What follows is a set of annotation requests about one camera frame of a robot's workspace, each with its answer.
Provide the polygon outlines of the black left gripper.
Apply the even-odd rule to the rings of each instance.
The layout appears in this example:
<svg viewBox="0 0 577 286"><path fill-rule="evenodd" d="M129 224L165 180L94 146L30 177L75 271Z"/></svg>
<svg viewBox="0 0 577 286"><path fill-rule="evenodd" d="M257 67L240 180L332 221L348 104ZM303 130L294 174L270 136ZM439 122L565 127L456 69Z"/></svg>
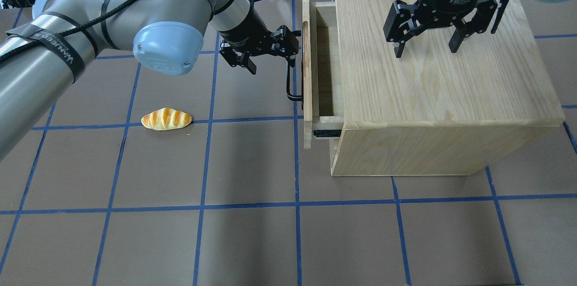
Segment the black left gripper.
<svg viewBox="0 0 577 286"><path fill-rule="evenodd" d="M293 32L286 25L274 32L269 31L253 9L238 26L219 33L223 39L219 53L231 67L241 66L255 75L257 67L251 56L265 54L285 58L289 68L297 66L300 54L297 37L300 32Z"/></svg>

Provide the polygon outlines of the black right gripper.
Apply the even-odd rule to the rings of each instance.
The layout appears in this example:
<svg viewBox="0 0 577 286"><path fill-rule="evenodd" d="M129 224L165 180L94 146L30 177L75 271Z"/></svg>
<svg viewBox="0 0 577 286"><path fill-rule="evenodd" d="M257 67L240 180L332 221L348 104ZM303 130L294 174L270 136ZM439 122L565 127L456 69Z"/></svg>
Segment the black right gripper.
<svg viewBox="0 0 577 286"><path fill-rule="evenodd" d="M456 53L467 37L488 29L496 10L496 0L416 0L414 4L395 0L383 26L384 36L394 43L395 57L400 59L412 37L453 26L449 49Z"/></svg>

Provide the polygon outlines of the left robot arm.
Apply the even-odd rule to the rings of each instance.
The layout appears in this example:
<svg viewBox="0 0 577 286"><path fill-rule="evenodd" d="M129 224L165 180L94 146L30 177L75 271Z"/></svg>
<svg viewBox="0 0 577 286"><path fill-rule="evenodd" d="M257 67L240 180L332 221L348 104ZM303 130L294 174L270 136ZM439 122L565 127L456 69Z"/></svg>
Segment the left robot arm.
<svg viewBox="0 0 577 286"><path fill-rule="evenodd" d="M294 66L301 36L285 25L268 30L254 0L36 0L32 13L1 45L2 158L104 49L131 51L163 74L187 74L212 25L228 64L255 74L252 56Z"/></svg>

